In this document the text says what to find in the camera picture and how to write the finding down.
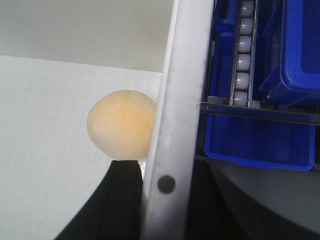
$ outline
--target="white surface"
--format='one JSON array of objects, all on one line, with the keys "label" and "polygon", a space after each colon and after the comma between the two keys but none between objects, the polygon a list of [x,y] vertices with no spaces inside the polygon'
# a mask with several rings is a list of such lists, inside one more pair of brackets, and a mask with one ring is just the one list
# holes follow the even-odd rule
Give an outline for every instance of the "white surface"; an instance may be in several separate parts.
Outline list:
[{"label": "white surface", "polygon": [[235,79],[235,89],[246,90],[249,86],[249,73],[237,72]]},{"label": "white surface", "polygon": [[161,74],[0,56],[0,239],[53,239],[111,159],[90,140],[91,107],[120,89],[157,100]]},{"label": "white surface", "polygon": [[239,54],[236,69],[238,71],[248,71],[250,67],[250,54]]},{"label": "white surface", "polygon": [[240,35],[251,35],[254,20],[252,18],[243,17],[240,23]]},{"label": "white surface", "polygon": [[241,6],[241,17],[252,17],[254,12],[254,1],[243,1]]},{"label": "white surface", "polygon": [[[213,0],[175,0],[143,184],[141,239],[184,239]],[[175,179],[163,194],[158,180]]]},{"label": "white surface", "polygon": [[251,42],[252,42],[251,36],[239,36],[239,46],[238,46],[239,53],[241,54],[249,53],[251,49]]},{"label": "white surface", "polygon": [[248,94],[243,91],[234,92],[234,105],[239,107],[245,107],[247,105]]},{"label": "white surface", "polygon": [[173,0],[1,0],[0,55],[161,72]]}]

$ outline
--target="blue tray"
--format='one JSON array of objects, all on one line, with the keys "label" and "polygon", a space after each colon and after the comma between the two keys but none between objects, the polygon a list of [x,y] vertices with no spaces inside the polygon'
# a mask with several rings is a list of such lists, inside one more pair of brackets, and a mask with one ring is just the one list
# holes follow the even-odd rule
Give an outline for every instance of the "blue tray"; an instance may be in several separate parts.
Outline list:
[{"label": "blue tray", "polygon": [[[232,65],[232,33],[215,42],[209,94],[227,97]],[[264,38],[257,38],[254,83],[264,75]],[[253,97],[261,99],[257,88]],[[204,152],[211,158],[257,168],[309,171],[315,164],[315,126],[208,114]]]},{"label": "blue tray", "polygon": [[266,37],[266,103],[320,107],[320,1],[284,0],[273,11]]}]

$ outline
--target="black object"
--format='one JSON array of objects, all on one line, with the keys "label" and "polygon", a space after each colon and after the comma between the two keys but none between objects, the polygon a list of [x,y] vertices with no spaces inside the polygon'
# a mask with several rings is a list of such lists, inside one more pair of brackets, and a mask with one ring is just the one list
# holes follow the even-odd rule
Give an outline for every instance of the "black object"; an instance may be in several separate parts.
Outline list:
[{"label": "black object", "polygon": [[203,160],[193,164],[186,240],[250,240],[226,205]]},{"label": "black object", "polygon": [[95,192],[55,240],[137,240],[142,176],[137,161],[112,161]]}]

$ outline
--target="white roller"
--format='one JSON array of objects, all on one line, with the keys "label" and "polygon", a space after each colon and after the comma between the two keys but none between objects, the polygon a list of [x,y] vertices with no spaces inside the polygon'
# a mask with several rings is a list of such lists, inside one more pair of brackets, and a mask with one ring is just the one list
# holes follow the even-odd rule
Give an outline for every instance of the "white roller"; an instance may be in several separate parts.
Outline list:
[{"label": "white roller", "polygon": [[248,71],[250,67],[250,61],[251,61],[250,54],[239,54],[236,70],[241,72]]},{"label": "white roller", "polygon": [[241,18],[240,35],[251,35],[253,24],[254,24],[254,20],[252,18],[247,18],[247,17]]},{"label": "white roller", "polygon": [[247,106],[248,94],[244,91],[235,91],[233,105],[238,107]]},{"label": "white roller", "polygon": [[241,7],[241,17],[252,17],[254,12],[254,1],[243,1]]},{"label": "white roller", "polygon": [[249,73],[237,72],[235,79],[235,89],[246,90],[249,86]]},{"label": "white roller", "polygon": [[238,47],[239,53],[241,54],[249,53],[251,49],[251,42],[252,42],[251,36],[240,36],[239,47]]}]

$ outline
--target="white plastic panel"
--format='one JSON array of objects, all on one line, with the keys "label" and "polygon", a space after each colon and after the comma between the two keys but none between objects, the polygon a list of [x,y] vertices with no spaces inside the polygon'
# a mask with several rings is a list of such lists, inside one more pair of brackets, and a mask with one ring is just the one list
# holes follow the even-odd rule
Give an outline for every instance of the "white plastic panel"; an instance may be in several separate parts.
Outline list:
[{"label": "white plastic panel", "polygon": [[161,74],[0,56],[0,239],[53,239],[106,174],[111,159],[86,118],[105,95],[157,100]]},{"label": "white plastic panel", "polygon": [[[213,0],[175,0],[143,184],[143,240],[184,238]],[[171,193],[158,188],[165,175]]]}]

